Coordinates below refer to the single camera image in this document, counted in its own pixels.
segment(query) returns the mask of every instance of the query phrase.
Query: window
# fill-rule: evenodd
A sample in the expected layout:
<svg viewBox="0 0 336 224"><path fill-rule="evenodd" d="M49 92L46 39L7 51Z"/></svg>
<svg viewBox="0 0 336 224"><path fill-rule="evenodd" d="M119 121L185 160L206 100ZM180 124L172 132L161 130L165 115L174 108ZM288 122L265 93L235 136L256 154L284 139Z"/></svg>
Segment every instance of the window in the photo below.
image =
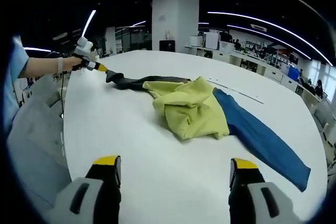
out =
<svg viewBox="0 0 336 224"><path fill-rule="evenodd" d="M321 69L321 62L320 61L313 60L313 61L310 62L308 79L311 79L311 83L313 85L316 85L316 83L319 79L320 69Z"/></svg>
<svg viewBox="0 0 336 224"><path fill-rule="evenodd" d="M322 81L323 91L331 102L336 91L336 67L322 65L320 61L313 60L310 62L307 77L313 85L316 85L319 79Z"/></svg>

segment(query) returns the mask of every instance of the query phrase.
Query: garment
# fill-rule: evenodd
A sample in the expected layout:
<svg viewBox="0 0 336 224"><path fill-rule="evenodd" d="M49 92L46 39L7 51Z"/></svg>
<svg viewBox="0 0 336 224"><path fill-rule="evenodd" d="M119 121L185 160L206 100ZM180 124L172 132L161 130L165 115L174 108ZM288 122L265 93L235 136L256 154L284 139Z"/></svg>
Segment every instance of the garment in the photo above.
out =
<svg viewBox="0 0 336 224"><path fill-rule="evenodd" d="M231 34L229 34L228 32L224 32L221 34L220 36L221 41L225 41L225 42L232 42L232 36Z"/></svg>
<svg viewBox="0 0 336 224"><path fill-rule="evenodd" d="M187 84L147 81L143 87L155 98L155 110L181 139L229 134L225 115L212 94L213 87L202 77Z"/></svg>
<svg viewBox="0 0 336 224"><path fill-rule="evenodd" d="M266 57L265 50L261 50L259 56L260 56L261 59L264 59Z"/></svg>
<svg viewBox="0 0 336 224"><path fill-rule="evenodd" d="M323 88L322 88L322 86L320 86L320 87L316 86L314 88L314 92L317 96L319 96L320 98L323 98Z"/></svg>
<svg viewBox="0 0 336 224"><path fill-rule="evenodd" d="M270 128L222 90L214 89L205 79L185 83L175 77L146 77L131 80L110 73L121 89L148 90L153 106L182 140L213 134L216 138L236 135L257 158L291 181L300 191L307 187L310 168Z"/></svg>
<svg viewBox="0 0 336 224"><path fill-rule="evenodd" d="M13 52L7 68L4 83L4 104L3 104L3 122L5 134L11 129L13 118L15 117L19 106L13 94L12 83L16 81L22 69L28 61L28 55L20 42L13 38Z"/></svg>
<svg viewBox="0 0 336 224"><path fill-rule="evenodd" d="M239 42L235 42L235 50L240 50L241 44Z"/></svg>

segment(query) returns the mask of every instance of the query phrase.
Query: chair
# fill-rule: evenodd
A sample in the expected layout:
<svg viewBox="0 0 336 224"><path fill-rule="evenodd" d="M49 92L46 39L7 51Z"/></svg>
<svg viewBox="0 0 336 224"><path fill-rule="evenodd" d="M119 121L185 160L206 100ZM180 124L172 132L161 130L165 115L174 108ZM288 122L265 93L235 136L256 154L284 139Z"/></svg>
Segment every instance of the chair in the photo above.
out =
<svg viewBox="0 0 336 224"><path fill-rule="evenodd" d="M45 102L31 97L20 108L7 138L17 177L35 209L44 214L71 178L62 139L63 121Z"/></svg>
<svg viewBox="0 0 336 224"><path fill-rule="evenodd" d="M310 112L320 133L324 134L328 127L333 125L332 108L326 99L323 99L316 106L312 106Z"/></svg>
<svg viewBox="0 0 336 224"><path fill-rule="evenodd" d="M61 96L51 74L38 79L30 88L33 96L39 96L56 115L62 115Z"/></svg>

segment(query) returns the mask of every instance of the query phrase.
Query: hand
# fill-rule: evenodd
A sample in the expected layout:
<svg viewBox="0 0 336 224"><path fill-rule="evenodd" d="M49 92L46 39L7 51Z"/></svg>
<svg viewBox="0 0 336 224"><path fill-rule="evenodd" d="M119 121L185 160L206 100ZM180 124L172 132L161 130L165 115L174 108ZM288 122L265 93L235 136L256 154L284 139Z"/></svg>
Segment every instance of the hand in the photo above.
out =
<svg viewBox="0 0 336 224"><path fill-rule="evenodd" d="M71 71L73 66L77 66L81 64L82 59L77 58L77 57L69 57L64 59L63 61L63 71Z"/></svg>

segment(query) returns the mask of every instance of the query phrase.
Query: office desk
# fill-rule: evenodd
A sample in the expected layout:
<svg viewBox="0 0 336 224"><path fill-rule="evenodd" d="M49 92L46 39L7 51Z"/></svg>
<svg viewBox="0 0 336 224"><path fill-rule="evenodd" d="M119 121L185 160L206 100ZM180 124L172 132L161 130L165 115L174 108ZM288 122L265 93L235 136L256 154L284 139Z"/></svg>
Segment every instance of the office desk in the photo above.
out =
<svg viewBox="0 0 336 224"><path fill-rule="evenodd" d="M219 51L215 49L208 49L208 48L195 47L195 46L186 46L186 48L199 49L203 51L212 51L214 60L219 60L222 62L233 64L238 67L240 67L242 60L253 62L258 65L256 72L260 74L261 76L269 78L272 81L275 81L285 86L286 88L290 89L293 92L296 91L297 87L301 87L303 89L301 98L303 99L304 103L309 109L311 108L312 105L316 105L317 103L321 101L319 97L317 97L316 95L313 95L309 90L307 90L305 87L303 87L299 83L291 80L287 75L282 73L280 69L277 69L271 66L270 64L268 64L267 61L260 59L258 57L248 55L243 52L236 51L236 50L232 52L223 52L223 51Z"/></svg>
<svg viewBox="0 0 336 224"><path fill-rule="evenodd" d="M229 223L229 172L233 157L256 163L307 219L327 188L322 140L303 101L294 92L248 70L203 57L162 51L131 51L101 59L129 78L199 76L255 97L213 85L276 132L311 168L307 189L252 156L235 136L179 142L152 107L146 92L118 90L103 72L73 72L67 89L64 137L71 178L85 176L99 157L121 155L121 223Z"/></svg>

